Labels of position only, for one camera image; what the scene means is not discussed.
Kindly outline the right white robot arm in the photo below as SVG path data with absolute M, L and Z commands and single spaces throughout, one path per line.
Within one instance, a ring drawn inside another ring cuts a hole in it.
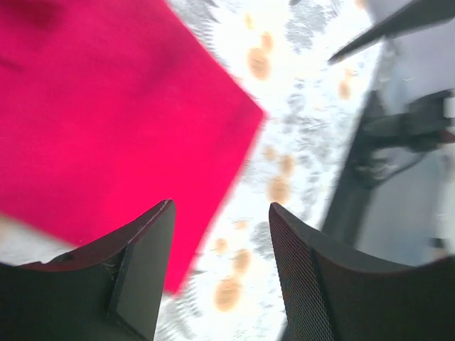
M 363 140 L 352 162 L 360 183 L 366 188 L 376 188 L 415 166 L 442 144 L 452 144 L 454 135 L 449 128 L 453 126 L 453 119 L 445 115 L 446 101 L 452 98 L 452 90 L 442 90 L 408 104 L 406 112 L 367 121 L 360 129 Z M 389 164 L 387 157 L 375 155 L 391 148 L 406 148 L 417 156 L 397 167 Z

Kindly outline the bright red t shirt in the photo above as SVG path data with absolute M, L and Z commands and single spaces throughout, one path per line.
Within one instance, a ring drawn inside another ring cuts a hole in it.
M 164 1 L 1 2 L 1 212 L 82 246 L 171 199 L 177 293 L 264 112 Z

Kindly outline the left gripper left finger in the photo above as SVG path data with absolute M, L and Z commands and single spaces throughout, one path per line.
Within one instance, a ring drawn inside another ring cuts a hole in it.
M 1 266 L 2 340 L 152 340 L 176 207 L 133 222 L 46 264 Z

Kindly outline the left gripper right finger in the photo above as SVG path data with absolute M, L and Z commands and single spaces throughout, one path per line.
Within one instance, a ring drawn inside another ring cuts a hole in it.
M 269 228 L 285 340 L 453 340 L 454 257 L 422 266 L 337 242 L 277 203 Z

